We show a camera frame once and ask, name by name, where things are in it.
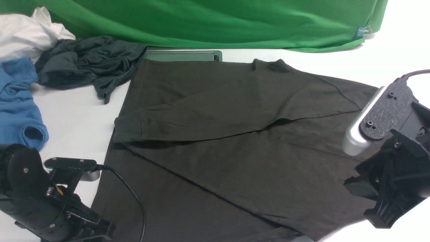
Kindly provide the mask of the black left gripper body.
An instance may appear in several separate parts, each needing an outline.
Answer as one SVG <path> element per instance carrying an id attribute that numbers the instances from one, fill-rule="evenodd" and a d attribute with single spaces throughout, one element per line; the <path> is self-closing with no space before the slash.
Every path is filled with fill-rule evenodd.
<path id="1" fill-rule="evenodd" d="M 80 196 L 64 186 L 49 187 L 47 198 L 57 206 L 63 218 L 55 227 L 65 230 L 62 242 L 111 242 L 115 225 L 85 205 Z"/>

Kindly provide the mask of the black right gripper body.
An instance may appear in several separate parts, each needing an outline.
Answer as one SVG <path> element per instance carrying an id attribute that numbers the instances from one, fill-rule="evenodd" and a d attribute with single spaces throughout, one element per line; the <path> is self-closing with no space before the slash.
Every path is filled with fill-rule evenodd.
<path id="1" fill-rule="evenodd" d="M 393 134 L 355 170 L 359 176 L 346 179 L 344 187 L 375 202 L 363 214 L 375 228 L 391 228 L 429 197 L 429 131 L 420 130 L 415 140 Z"/>

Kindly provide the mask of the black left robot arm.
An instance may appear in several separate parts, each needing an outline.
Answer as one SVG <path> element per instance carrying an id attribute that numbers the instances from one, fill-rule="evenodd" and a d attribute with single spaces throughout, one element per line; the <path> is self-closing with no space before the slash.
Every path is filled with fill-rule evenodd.
<path id="1" fill-rule="evenodd" d="M 42 242 L 106 242 L 115 225 L 83 204 L 80 181 L 100 177 L 95 160 L 55 157 L 42 162 L 35 148 L 1 145 L 1 211 Z"/>

